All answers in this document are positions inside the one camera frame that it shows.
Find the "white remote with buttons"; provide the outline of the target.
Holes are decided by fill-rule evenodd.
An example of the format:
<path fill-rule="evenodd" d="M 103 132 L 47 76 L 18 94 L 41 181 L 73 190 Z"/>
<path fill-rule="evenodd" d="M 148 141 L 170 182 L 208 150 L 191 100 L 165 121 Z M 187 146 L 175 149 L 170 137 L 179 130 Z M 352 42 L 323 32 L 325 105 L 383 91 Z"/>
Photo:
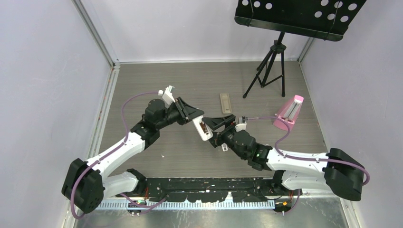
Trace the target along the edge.
<path fill-rule="evenodd" d="M 223 114 L 231 114 L 232 108 L 228 93 L 220 93 L 221 109 Z"/>

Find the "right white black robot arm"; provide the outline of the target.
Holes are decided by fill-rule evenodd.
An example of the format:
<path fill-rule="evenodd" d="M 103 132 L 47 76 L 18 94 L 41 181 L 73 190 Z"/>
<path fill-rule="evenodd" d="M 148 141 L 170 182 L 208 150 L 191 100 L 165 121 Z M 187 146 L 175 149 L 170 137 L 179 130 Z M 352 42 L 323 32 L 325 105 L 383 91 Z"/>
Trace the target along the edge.
<path fill-rule="evenodd" d="M 281 150 L 258 143 L 235 116 L 202 118 L 211 131 L 213 147 L 227 145 L 252 168 L 274 171 L 271 188 L 278 195 L 288 190 L 316 189 L 333 192 L 340 198 L 360 201 L 362 188 L 369 182 L 364 166 L 341 149 L 331 148 L 325 153 L 301 153 Z"/>

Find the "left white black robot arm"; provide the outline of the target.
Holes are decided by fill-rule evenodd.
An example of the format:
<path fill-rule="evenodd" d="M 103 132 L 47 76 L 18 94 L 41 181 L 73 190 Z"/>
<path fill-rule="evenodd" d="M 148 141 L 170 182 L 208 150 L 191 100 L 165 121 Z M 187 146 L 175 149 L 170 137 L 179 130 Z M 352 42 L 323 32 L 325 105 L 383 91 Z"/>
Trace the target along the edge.
<path fill-rule="evenodd" d="M 177 123 L 192 122 L 203 141 L 213 134 L 203 119 L 204 111 L 188 105 L 180 97 L 167 104 L 162 99 L 148 103 L 142 119 L 133 128 L 126 128 L 123 139 L 103 153 L 86 161 L 71 162 L 61 193 L 70 200 L 71 207 L 83 213 L 92 212 L 102 200 L 130 192 L 139 197 L 145 193 L 145 176 L 134 169 L 111 176 L 121 164 L 150 147 L 159 137 L 160 130 Z"/>

